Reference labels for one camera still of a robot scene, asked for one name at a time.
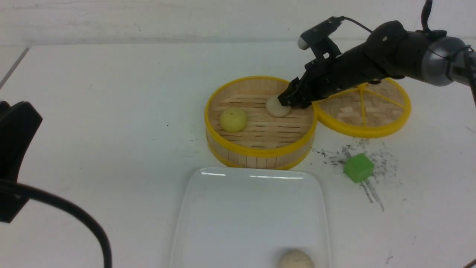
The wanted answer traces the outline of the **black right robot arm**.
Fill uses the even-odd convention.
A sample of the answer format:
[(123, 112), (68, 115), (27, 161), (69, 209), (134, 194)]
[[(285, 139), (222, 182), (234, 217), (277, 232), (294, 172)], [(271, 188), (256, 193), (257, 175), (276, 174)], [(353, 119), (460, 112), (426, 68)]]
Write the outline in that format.
[(433, 86), (453, 82), (471, 88), (475, 95), (475, 51), (443, 30), (408, 32), (399, 21), (370, 31), (360, 45), (342, 53), (330, 39), (347, 17), (330, 17), (303, 32), (302, 50), (315, 56), (301, 78), (292, 80), (278, 97), (282, 106), (305, 109), (364, 83), (386, 78), (412, 78)]

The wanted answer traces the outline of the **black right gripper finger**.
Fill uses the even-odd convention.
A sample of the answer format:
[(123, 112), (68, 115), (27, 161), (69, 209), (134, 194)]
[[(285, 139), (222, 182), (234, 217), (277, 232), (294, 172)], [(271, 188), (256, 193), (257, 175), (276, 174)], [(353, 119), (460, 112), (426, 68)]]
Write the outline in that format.
[(306, 98), (293, 98), (292, 109), (306, 109), (312, 105), (312, 101)]
[(278, 100), (282, 106), (300, 106), (300, 95), (300, 79), (294, 78), (289, 82), (286, 90), (278, 96)]

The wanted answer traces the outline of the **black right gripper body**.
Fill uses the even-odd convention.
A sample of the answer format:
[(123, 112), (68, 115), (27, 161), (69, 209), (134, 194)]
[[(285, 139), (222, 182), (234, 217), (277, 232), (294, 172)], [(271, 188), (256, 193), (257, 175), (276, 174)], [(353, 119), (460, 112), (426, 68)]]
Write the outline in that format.
[(335, 59), (307, 63), (300, 79), (301, 98), (314, 102), (370, 81), (403, 78), (393, 69), (379, 66), (377, 60), (368, 56), (366, 48), (366, 44), (360, 44)]

